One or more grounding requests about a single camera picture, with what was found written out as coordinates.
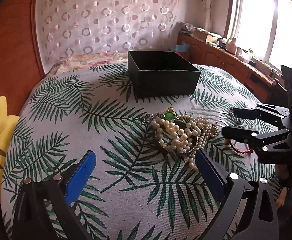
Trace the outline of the right hand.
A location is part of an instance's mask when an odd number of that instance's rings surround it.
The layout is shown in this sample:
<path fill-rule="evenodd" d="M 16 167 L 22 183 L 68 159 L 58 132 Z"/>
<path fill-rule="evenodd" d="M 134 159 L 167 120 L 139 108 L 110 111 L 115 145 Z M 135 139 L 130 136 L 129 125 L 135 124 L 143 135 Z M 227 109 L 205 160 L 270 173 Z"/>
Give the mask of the right hand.
<path fill-rule="evenodd" d="M 279 194 L 277 200 L 275 201 L 275 206 L 276 209 L 278 210 L 280 207 L 283 207 L 285 204 L 285 199 L 286 199 L 286 195 L 287 195 L 287 188 L 284 187 L 281 191 L 281 193 Z"/>

